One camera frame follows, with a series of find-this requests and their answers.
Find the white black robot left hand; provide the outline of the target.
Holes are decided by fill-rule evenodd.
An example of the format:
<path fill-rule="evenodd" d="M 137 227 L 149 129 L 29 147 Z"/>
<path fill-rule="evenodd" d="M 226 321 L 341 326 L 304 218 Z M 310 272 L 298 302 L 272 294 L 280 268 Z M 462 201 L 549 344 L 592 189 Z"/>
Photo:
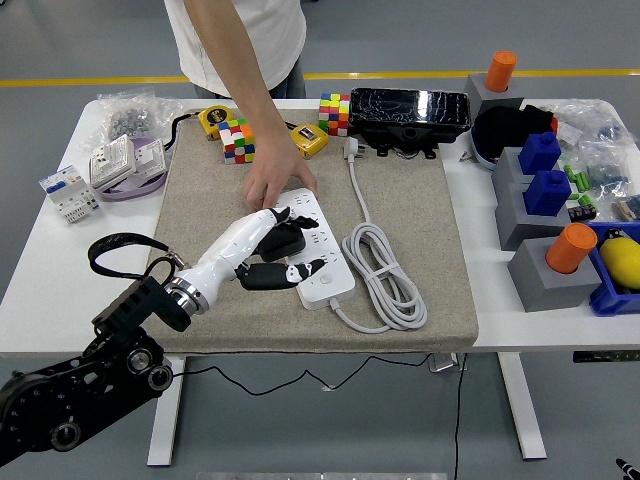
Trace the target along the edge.
<path fill-rule="evenodd" d="M 235 278 L 247 290 L 283 290 L 297 286 L 322 269 L 327 261 L 314 259 L 293 265 L 267 261 L 260 243 L 286 226 L 301 232 L 318 226 L 291 208 L 270 208 L 233 222 L 208 248 L 195 266 L 175 274 L 165 287 L 188 315 L 201 315 L 216 303 L 221 285 Z"/>

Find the person's right hand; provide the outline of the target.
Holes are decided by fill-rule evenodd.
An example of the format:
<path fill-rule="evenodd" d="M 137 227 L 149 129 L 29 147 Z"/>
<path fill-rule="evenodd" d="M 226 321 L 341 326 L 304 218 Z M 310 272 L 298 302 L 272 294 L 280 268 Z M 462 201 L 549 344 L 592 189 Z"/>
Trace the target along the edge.
<path fill-rule="evenodd" d="M 316 176 L 287 132 L 271 139 L 258 138 L 256 143 L 255 159 L 242 188 L 249 208 L 257 211 L 274 207 L 291 178 L 318 194 Z"/>

